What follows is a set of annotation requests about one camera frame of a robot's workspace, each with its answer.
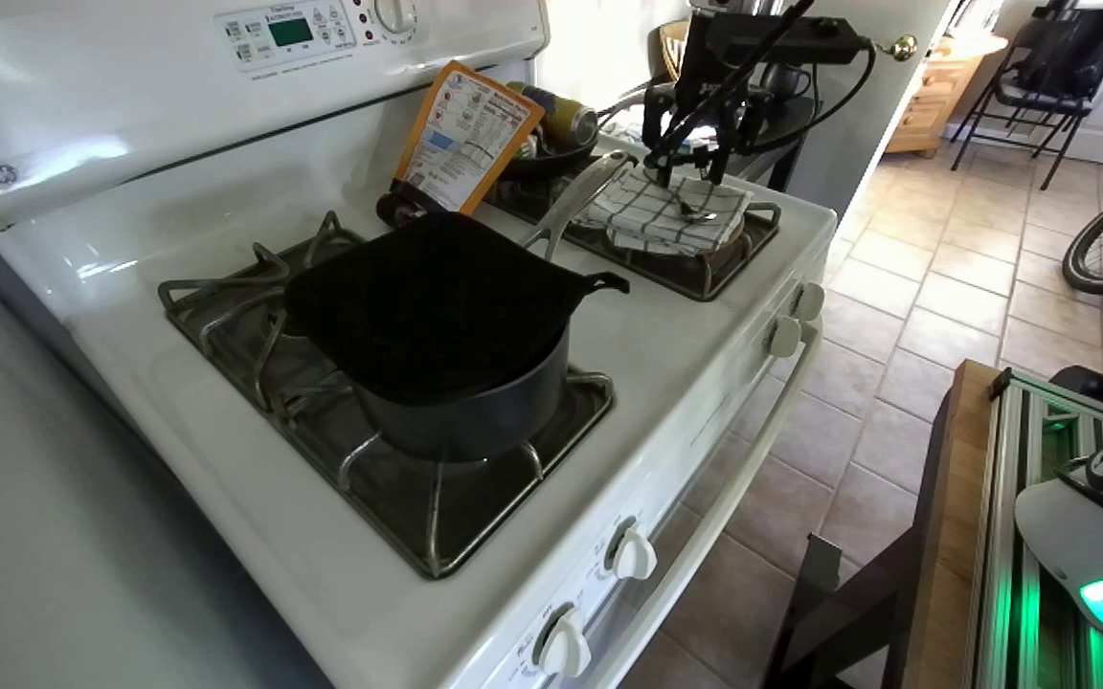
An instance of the pot handle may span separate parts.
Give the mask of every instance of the pot handle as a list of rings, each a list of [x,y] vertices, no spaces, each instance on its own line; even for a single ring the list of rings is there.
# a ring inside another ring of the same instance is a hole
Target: pot handle
[[[587,283],[587,295],[590,291],[624,291],[628,295],[628,278],[619,278],[615,273],[594,273],[594,274],[583,274]]]

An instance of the white stove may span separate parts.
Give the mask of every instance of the white stove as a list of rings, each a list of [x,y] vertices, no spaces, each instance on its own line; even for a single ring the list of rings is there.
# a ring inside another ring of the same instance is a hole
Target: white stove
[[[572,364],[610,379],[614,408],[434,582],[166,316],[166,278],[235,274],[257,240],[310,240],[326,212],[379,237],[406,88],[448,59],[525,76],[545,39],[536,0],[0,9],[0,261],[338,684],[614,684],[740,506],[812,352],[825,208],[734,184],[780,221],[714,302],[563,240],[557,263],[633,278],[572,320]]]

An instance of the black pot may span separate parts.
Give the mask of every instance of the black pot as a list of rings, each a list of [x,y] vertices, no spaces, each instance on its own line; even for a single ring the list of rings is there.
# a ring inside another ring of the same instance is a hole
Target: black pot
[[[576,274],[462,214],[426,214],[286,287],[290,320],[352,379],[369,421],[423,458],[474,463],[551,421]]]

